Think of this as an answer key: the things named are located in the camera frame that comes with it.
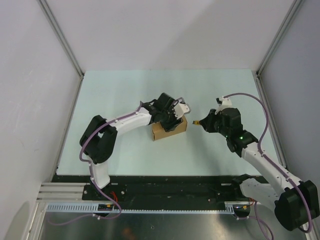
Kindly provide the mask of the yellow utility knife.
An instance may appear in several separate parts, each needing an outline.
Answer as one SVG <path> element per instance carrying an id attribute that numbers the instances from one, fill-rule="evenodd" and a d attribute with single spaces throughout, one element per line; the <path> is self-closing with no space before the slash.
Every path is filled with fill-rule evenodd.
<path id="1" fill-rule="evenodd" d="M 194 120 L 194 121 L 192 122 L 192 124 L 193 124 L 193 125 L 196 125 L 196 126 L 200 126 L 200 125 L 201 125 L 201 123 L 200 123 L 199 120 Z"/>

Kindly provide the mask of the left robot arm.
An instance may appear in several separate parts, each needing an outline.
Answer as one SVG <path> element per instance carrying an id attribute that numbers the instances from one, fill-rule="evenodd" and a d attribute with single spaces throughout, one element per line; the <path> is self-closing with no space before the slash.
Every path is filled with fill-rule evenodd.
<path id="1" fill-rule="evenodd" d="M 190 111 L 182 97 L 174 99 L 163 92 L 157 99 L 141 101 L 137 109 L 125 115 L 110 120 L 94 116 L 79 140 L 79 160 L 89 165 L 93 194 L 100 200 L 110 196 L 108 159 L 113 154 L 117 137 L 152 124 L 160 124 L 165 132 L 172 132 Z"/>

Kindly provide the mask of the brown cardboard express box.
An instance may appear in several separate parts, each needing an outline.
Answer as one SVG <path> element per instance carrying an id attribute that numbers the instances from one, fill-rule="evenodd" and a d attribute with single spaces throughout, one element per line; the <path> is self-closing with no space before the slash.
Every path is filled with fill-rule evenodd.
<path id="1" fill-rule="evenodd" d="M 174 135 L 184 133 L 188 127 L 188 121 L 185 116 L 181 118 L 182 122 L 173 130 L 166 132 L 160 123 L 154 123 L 151 125 L 152 140 L 157 141 L 160 139 L 168 138 Z"/>

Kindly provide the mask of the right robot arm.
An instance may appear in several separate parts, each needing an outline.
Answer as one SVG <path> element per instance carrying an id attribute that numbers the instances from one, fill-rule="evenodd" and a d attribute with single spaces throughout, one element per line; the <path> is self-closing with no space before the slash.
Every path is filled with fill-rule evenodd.
<path id="1" fill-rule="evenodd" d="M 268 182 L 263 185 L 251 176 L 243 175 L 242 180 L 230 188 L 235 200 L 242 201 L 245 197 L 257 200 L 272 210 L 288 231 L 311 224 L 319 217 L 316 185 L 310 180 L 302 181 L 271 160 L 259 140 L 244 129 L 237 108 L 211 109 L 205 118 L 195 120 L 193 124 L 201 126 L 207 133 L 219 133 L 225 137 L 229 150 L 250 163 Z"/>

